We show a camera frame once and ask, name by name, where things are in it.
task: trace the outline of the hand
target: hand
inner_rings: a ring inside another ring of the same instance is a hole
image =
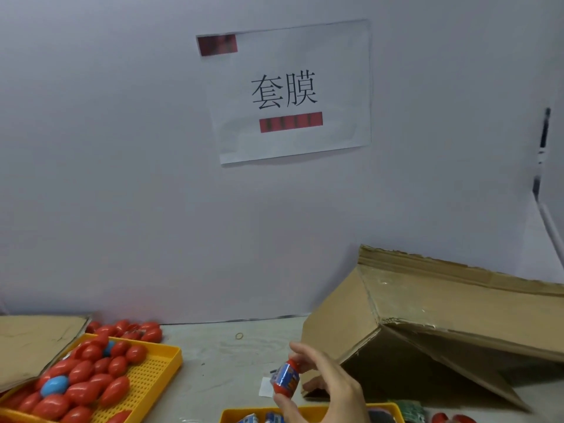
[[[330,403],[327,414],[321,423],[370,423],[368,411],[364,403],[364,395],[360,384],[349,376],[327,354],[315,350],[305,344],[290,343],[294,351],[289,357],[300,367],[300,373],[318,370],[321,375],[303,384],[303,388],[310,392],[324,389],[329,393]],[[307,423],[301,416],[298,406],[289,398],[281,394],[274,395],[274,402],[282,410],[286,423]]]

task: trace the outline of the yellow tray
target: yellow tray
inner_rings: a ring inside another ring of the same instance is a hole
[[[74,341],[66,352],[74,349],[82,341],[94,338],[93,334],[84,334]],[[121,338],[110,337],[113,341]],[[139,423],[149,412],[151,407],[165,390],[166,385],[173,378],[174,373],[182,365],[182,351],[180,348],[169,345],[147,343],[145,341],[126,340],[129,343],[140,344],[147,348],[147,358],[140,365],[130,365],[127,369],[130,390],[127,396],[119,404],[110,408],[96,408],[90,423],[106,423],[114,414],[130,409],[131,414],[127,423]],[[8,416],[14,422],[22,423],[44,423],[47,420],[40,419],[30,414],[20,413],[7,408],[2,408],[2,402],[23,386],[16,387],[0,399],[0,416]]]
[[[386,402],[382,404],[366,404],[367,407],[378,407],[388,410],[394,417],[396,423],[405,423],[402,413],[399,411],[397,404],[393,402]],[[309,423],[319,423],[325,413],[327,413],[328,405],[315,405],[313,407],[298,407],[303,418]],[[255,413],[258,421],[263,423],[268,412],[280,413],[278,408],[231,408],[224,409],[221,414],[219,423],[238,423],[242,418],[247,417],[249,414]]]

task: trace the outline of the paper sign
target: paper sign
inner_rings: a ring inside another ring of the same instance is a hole
[[[222,164],[370,143],[367,21],[198,37]]]

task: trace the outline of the cardboard box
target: cardboard box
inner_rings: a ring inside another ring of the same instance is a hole
[[[367,401],[529,409],[489,352],[564,362],[563,320],[564,285],[363,245],[302,341],[342,363]]]
[[[0,392],[39,377],[87,323],[88,316],[0,316]]]

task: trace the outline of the finger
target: finger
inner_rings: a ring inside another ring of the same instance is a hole
[[[311,359],[330,389],[336,388],[345,378],[344,374],[346,373],[344,370],[325,353],[322,353],[311,346],[303,343],[294,343],[293,341],[290,342],[290,348],[297,354],[306,355]]]
[[[300,374],[308,372],[309,370],[317,370],[315,364],[306,355],[290,352],[288,354],[288,358],[292,359],[292,361],[298,364],[298,369],[300,370]]]
[[[300,414],[298,406],[288,397],[277,393],[274,395],[274,402],[284,415],[284,421],[287,423],[307,423]]]
[[[327,383],[325,383],[325,380],[323,380],[323,377],[321,377],[321,376],[314,377],[311,380],[305,382],[302,385],[302,387],[303,387],[304,390],[306,390],[308,392],[311,392],[315,389],[323,389],[323,390],[326,390],[327,392],[329,392],[329,388],[327,386]]]

